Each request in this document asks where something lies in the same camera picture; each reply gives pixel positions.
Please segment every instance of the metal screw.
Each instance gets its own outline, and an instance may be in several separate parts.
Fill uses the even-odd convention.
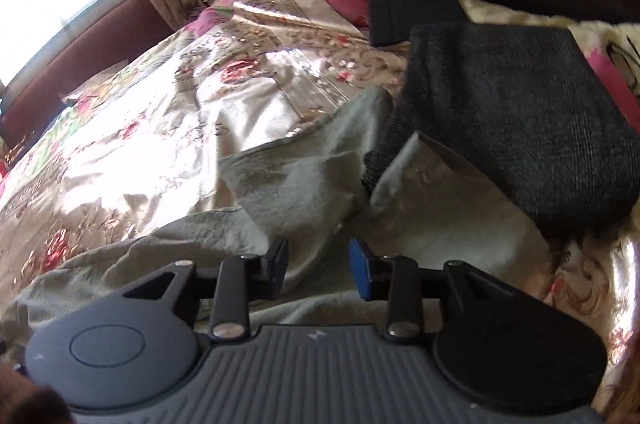
[[[420,333],[420,330],[422,329],[411,321],[396,321],[386,329],[390,335],[400,339],[414,338]]]
[[[213,335],[219,339],[234,340],[244,336],[245,328],[239,323],[220,323],[213,327]]]

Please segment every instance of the pink floral pattern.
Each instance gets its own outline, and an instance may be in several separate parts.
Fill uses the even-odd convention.
[[[353,73],[351,73],[351,71],[342,70],[337,73],[335,79],[341,82],[349,83],[353,80],[353,77],[354,76],[353,76]]]
[[[204,9],[198,18],[189,23],[184,29],[188,32],[195,33],[198,37],[206,34],[216,25],[222,25],[222,23],[229,20],[229,16],[224,15],[215,7],[209,7]]]
[[[9,174],[9,166],[4,159],[0,159],[0,182]]]
[[[83,116],[89,113],[91,110],[92,100],[95,98],[95,95],[83,95],[80,100],[76,103],[76,111],[78,115]]]
[[[369,28],[369,0],[325,0],[356,28]]]
[[[67,229],[58,229],[47,242],[47,251],[40,266],[41,273],[55,269],[62,263],[63,257],[69,254],[71,249],[67,233]]]
[[[146,119],[146,115],[144,113],[138,115],[135,119],[133,119],[129,124],[124,126],[123,129],[118,131],[118,137],[122,140],[127,140],[131,138],[133,133],[138,130],[140,123]]]

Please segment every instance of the round black pad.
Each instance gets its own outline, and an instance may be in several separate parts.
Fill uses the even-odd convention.
[[[164,303],[109,296],[37,331],[26,367],[72,407],[116,409],[176,386],[198,354],[193,330]]]
[[[145,349],[145,338],[135,328],[100,325],[71,340],[71,355],[87,366],[115,368],[135,360]]]
[[[474,303],[436,336],[433,355],[463,393],[521,414],[590,403],[607,364],[591,328],[533,299]]]

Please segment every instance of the satin comforter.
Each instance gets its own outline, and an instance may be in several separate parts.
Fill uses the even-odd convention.
[[[620,37],[601,23],[462,3],[476,21],[568,26],[588,58]],[[395,94],[402,84],[407,47],[371,48],[325,0],[240,0],[232,11],[203,35],[177,32],[82,97],[0,182],[0,312],[85,250],[233,205],[220,157],[290,136],[366,86]],[[520,285],[607,344],[594,401],[604,414],[640,400],[637,218],[551,242]]]

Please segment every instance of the floral bedspread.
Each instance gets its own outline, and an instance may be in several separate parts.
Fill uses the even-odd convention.
[[[395,92],[404,50],[371,48],[324,0],[243,0],[177,32],[63,112],[0,185],[0,312],[89,248],[227,207],[217,160],[285,137],[364,86]]]

